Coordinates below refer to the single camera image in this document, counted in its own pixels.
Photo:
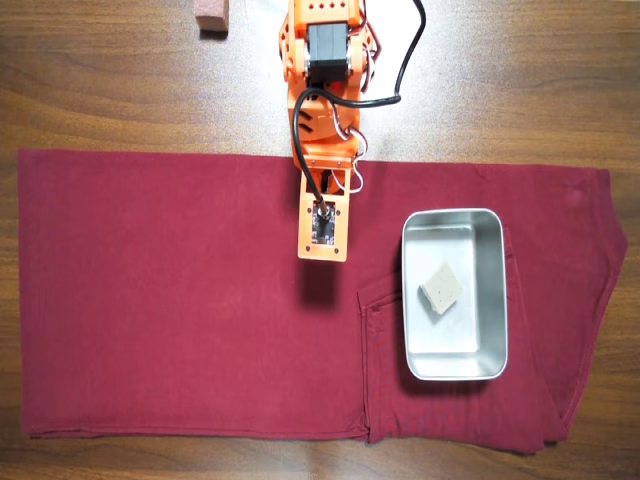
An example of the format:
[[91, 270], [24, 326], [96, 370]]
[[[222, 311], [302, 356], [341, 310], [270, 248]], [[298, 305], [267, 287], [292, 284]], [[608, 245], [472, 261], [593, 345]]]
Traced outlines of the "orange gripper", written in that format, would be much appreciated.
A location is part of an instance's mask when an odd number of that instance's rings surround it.
[[[293, 126], [293, 111], [298, 97], [307, 87], [306, 81], [290, 81], [288, 84], [288, 110], [291, 127]], [[338, 96], [345, 93], [355, 93], [351, 87], [330, 87], [329, 93]], [[360, 130], [360, 111], [344, 106], [337, 106], [339, 125], [343, 130], [355, 127]], [[350, 136], [343, 140], [338, 134], [335, 124], [333, 107], [329, 101], [317, 93], [307, 94], [298, 117], [299, 139], [302, 152], [309, 170], [319, 169], [320, 166], [350, 166], [357, 150], [359, 140]]]

